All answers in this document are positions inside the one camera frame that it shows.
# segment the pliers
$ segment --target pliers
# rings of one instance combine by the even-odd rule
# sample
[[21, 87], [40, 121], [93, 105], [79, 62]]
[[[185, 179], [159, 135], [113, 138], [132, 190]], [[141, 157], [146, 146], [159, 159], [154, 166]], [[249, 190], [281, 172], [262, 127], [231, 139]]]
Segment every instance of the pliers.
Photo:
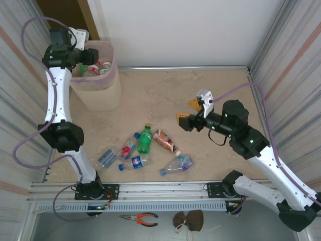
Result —
[[152, 217], [158, 218], [158, 216], [152, 212], [139, 213], [136, 216], [134, 216], [134, 215], [121, 215], [119, 217], [122, 217], [122, 218], [125, 218], [128, 220], [136, 220], [137, 223], [140, 223], [141, 225], [146, 226], [146, 227], [155, 227], [158, 225], [158, 223], [156, 223], [156, 222], [155, 223], [147, 223], [147, 222], [140, 220], [141, 217], [145, 217], [145, 216], [152, 216]]

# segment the bottle in trash bin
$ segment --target bottle in trash bin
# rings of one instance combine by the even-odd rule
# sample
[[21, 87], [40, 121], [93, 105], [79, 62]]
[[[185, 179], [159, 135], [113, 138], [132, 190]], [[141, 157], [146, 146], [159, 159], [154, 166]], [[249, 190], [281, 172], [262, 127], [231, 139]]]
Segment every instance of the bottle in trash bin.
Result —
[[140, 154], [149, 153], [151, 138], [152, 138], [152, 134], [150, 131], [150, 124], [146, 124], [145, 129], [140, 133], [140, 137], [139, 137], [139, 145], [137, 150]]
[[105, 61], [102, 64], [101, 70], [100, 70], [100, 75], [107, 73], [110, 70], [111, 63], [108, 61]]
[[97, 61], [97, 63], [93, 65], [89, 65], [86, 72], [84, 73], [84, 77], [94, 77], [99, 75], [100, 74], [99, 67], [100, 67], [99, 61]]
[[162, 176], [166, 174], [186, 171], [193, 166], [193, 159], [189, 155], [181, 155], [173, 159], [167, 166], [160, 170]]
[[107, 152], [105, 152], [105, 154], [98, 159], [98, 162], [95, 163], [96, 171], [100, 171], [103, 168], [110, 167], [110, 165], [116, 161], [118, 153], [119, 150], [117, 150], [116, 148], [108, 149]]
[[125, 162], [124, 164], [120, 164], [119, 169], [120, 171], [123, 171], [125, 169], [128, 169], [128, 170], [137, 169], [149, 164], [151, 164], [151, 159], [149, 154], [141, 154], [137, 157], [133, 157], [131, 159], [131, 162]]
[[137, 147], [139, 137], [140, 134], [136, 132], [134, 136], [132, 136], [125, 142], [119, 153], [120, 158], [122, 158], [123, 160], [128, 160], [130, 158], [131, 154]]

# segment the purple cable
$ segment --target purple cable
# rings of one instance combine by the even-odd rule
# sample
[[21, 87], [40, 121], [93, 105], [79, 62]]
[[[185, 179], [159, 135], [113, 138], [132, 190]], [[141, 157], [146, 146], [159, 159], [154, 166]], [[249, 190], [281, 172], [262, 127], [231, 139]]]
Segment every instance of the purple cable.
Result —
[[241, 204], [235, 210], [233, 210], [232, 212], [229, 212], [229, 214], [233, 214], [233, 213], [237, 212], [243, 206], [243, 204], [245, 203], [245, 200], [246, 200], [246, 197], [244, 197]]
[[[56, 20], [56, 19], [53, 19], [53, 18], [48, 18], [48, 17], [34, 17], [34, 18], [31, 18], [29, 19], [28, 21], [25, 22], [24, 26], [22, 27], [21, 29], [21, 35], [20, 35], [20, 39], [21, 39], [21, 45], [22, 45], [22, 48], [24, 49], [24, 51], [26, 52], [26, 54], [28, 54], [31, 58], [33, 58], [35, 61], [37, 61], [39, 64], [42, 65], [42, 67], [47, 71], [47, 73], [49, 74], [50, 78], [51, 78], [51, 81], [52, 83], [55, 83], [55, 79], [54, 79], [54, 76], [53, 74], [51, 73], [51, 71], [47, 68], [46, 65], [44, 65], [39, 59], [36, 58], [36, 56], [34, 56], [33, 54], [31, 54], [27, 48], [26, 48], [26, 45], [25, 45], [25, 40], [24, 40], [24, 34], [25, 34], [25, 30], [26, 30], [26, 27], [28, 26], [28, 24], [30, 24], [32, 21], [34, 20], [51, 20], [51, 21], [54, 21], [60, 25], [62, 25], [63, 27], [67, 27], [66, 25], [64, 25], [62, 22]], [[82, 172], [81, 172], [81, 169], [80, 169], [80, 166], [79, 164], [77, 163], [76, 159], [72, 156], [72, 155], [63, 155], [61, 157], [58, 157], [57, 159], [53, 160], [52, 162], [49, 162], [47, 164], [44, 164], [44, 165], [39, 165], [39, 166], [33, 166], [33, 165], [29, 165], [29, 164], [25, 164], [23, 162], [21, 162], [19, 160], [19, 158], [17, 157], [17, 150], [20, 146], [22, 146], [24, 143], [26, 143], [27, 141], [29, 141], [30, 139], [32, 139], [33, 137], [35, 137], [36, 135], [40, 134], [41, 132], [43, 132], [44, 130], [46, 130], [50, 124], [53, 122], [54, 118], [55, 118], [55, 113], [56, 113], [56, 110], [57, 110], [57, 87], [55, 85], [53, 85], [53, 88], [54, 88], [54, 106], [53, 106], [53, 115], [50, 119], [50, 121], [43, 127], [41, 128], [40, 130], [38, 130], [37, 132], [33, 133], [31, 136], [27, 137], [26, 139], [24, 139], [23, 141], [19, 142], [15, 148], [13, 149], [13, 152], [12, 152], [12, 156], [14, 158], [14, 160], [21, 166], [23, 167], [26, 167], [26, 168], [32, 168], [32, 169], [40, 169], [40, 168], [45, 168], [45, 167], [49, 167], [50, 165], [60, 161], [61, 159], [65, 158], [65, 157], [71, 157], [71, 159], [73, 160], [73, 162], [75, 163], [77, 169], [78, 169], [78, 172], [79, 172], [79, 175], [80, 175], [80, 179], [77, 183], [75, 184], [72, 184], [72, 185], [69, 185], [65, 188], [63, 188], [61, 191], [59, 191], [55, 198], [54, 198], [54, 201], [53, 201], [53, 212], [54, 214], [60, 218], [61, 220], [64, 220], [66, 222], [79, 222], [79, 221], [84, 221], [84, 220], [88, 220], [88, 219], [92, 219], [93, 217], [95, 216], [92, 216], [92, 217], [87, 217], [87, 218], [82, 218], [82, 219], [66, 219], [62, 216], [60, 216], [57, 212], [56, 212], [56, 209], [55, 209], [55, 203], [56, 203], [56, 200], [58, 198], [58, 196], [63, 192], [65, 191], [66, 189], [68, 188], [71, 188], [72, 186], [75, 186], [75, 185], [78, 185], [79, 183], [81, 183], [82, 181]]]
[[226, 97], [228, 97], [230, 94], [234, 93], [235, 91], [249, 86], [249, 85], [254, 85], [255, 87], [257, 87], [260, 91], [261, 97], [262, 97], [262, 103], [263, 103], [263, 107], [264, 107], [264, 113], [265, 113], [265, 120], [266, 120], [266, 125], [267, 125], [267, 130], [270, 136], [270, 140], [271, 140], [271, 145], [272, 145], [272, 149], [273, 149], [273, 153], [274, 153], [274, 157], [276, 160], [276, 163], [278, 164], [279, 168], [281, 169], [281, 171], [285, 174], [285, 176], [305, 195], [307, 196], [310, 200], [312, 200], [314, 203], [316, 203], [317, 205], [321, 206], [321, 203], [319, 201], [317, 201], [316, 199], [314, 199], [313, 197], [311, 197], [299, 184], [297, 184], [297, 182], [286, 172], [286, 170], [281, 166], [281, 162], [279, 160], [279, 156], [278, 156], [278, 152], [277, 152], [277, 148], [276, 148], [276, 143], [272, 134], [272, 128], [271, 128], [271, 124], [270, 124], [270, 119], [268, 117], [267, 114], [267, 108], [266, 108], [266, 102], [265, 102], [265, 98], [264, 98], [264, 94], [263, 94], [263, 90], [261, 88], [261, 86], [259, 84], [256, 83], [245, 83], [242, 84], [238, 87], [236, 87], [235, 89], [232, 89], [230, 92], [222, 95], [221, 97], [214, 99], [213, 102], [218, 102]]

